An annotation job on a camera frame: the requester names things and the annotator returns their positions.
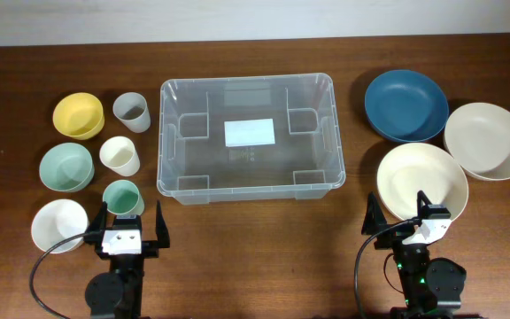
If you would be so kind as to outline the white bowl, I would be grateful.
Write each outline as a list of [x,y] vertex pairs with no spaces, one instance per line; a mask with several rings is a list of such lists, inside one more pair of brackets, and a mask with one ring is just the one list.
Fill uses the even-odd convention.
[[43,206],[31,225],[31,237],[41,251],[83,233],[89,226],[85,209],[71,199],[57,199]]

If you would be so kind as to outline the dark blue plate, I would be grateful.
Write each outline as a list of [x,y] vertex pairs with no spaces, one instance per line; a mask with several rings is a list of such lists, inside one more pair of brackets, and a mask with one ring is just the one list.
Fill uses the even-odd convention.
[[440,86],[427,75],[406,69],[374,78],[364,108],[374,131],[397,143],[424,142],[439,135],[450,114]]

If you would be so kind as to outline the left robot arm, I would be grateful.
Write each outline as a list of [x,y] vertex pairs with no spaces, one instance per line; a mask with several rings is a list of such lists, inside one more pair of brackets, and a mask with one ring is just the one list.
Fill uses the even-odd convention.
[[83,237],[97,256],[110,262],[109,270],[94,276],[85,300],[92,318],[139,318],[143,295],[144,261],[157,258],[170,246],[170,235],[161,205],[156,205],[155,240],[143,240],[139,215],[117,216],[106,225],[108,207],[103,203]]

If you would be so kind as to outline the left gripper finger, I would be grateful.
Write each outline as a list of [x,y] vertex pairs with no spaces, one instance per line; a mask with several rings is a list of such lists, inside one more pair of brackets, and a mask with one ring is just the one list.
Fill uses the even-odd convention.
[[159,243],[169,243],[170,242],[170,235],[168,232],[168,228],[166,226],[165,219],[162,214],[162,208],[160,201],[157,201],[156,205],[156,226],[155,226],[155,232],[157,235],[157,241]]
[[97,215],[95,216],[93,221],[89,224],[87,232],[91,234],[99,234],[101,231],[105,230],[106,220],[107,220],[107,203],[103,201]]

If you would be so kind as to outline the cream plate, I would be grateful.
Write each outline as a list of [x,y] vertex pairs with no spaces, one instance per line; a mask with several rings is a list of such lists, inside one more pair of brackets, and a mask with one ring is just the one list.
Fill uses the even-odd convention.
[[424,143],[402,144],[382,159],[376,174],[385,207],[399,220],[417,215],[417,193],[444,205],[456,220],[468,203],[468,179],[453,157]]
[[483,102],[459,107],[446,123],[444,147],[475,179],[510,179],[510,112]]

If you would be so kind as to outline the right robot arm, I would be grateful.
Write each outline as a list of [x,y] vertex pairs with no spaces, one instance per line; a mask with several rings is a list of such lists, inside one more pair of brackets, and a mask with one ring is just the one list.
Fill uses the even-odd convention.
[[452,318],[460,308],[467,271],[446,258],[432,259],[429,245],[442,239],[451,213],[417,192],[417,215],[389,225],[374,193],[367,197],[361,233],[376,250],[392,250],[406,305],[390,310],[391,318]]

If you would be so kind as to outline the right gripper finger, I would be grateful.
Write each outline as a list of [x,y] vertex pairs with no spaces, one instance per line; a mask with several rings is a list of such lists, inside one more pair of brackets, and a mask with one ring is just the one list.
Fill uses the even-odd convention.
[[432,214],[431,201],[423,191],[417,192],[417,216],[420,220],[428,219]]
[[381,230],[386,230],[388,223],[384,217],[383,211],[375,194],[371,191],[367,196],[367,211],[363,221],[361,233],[375,234]]

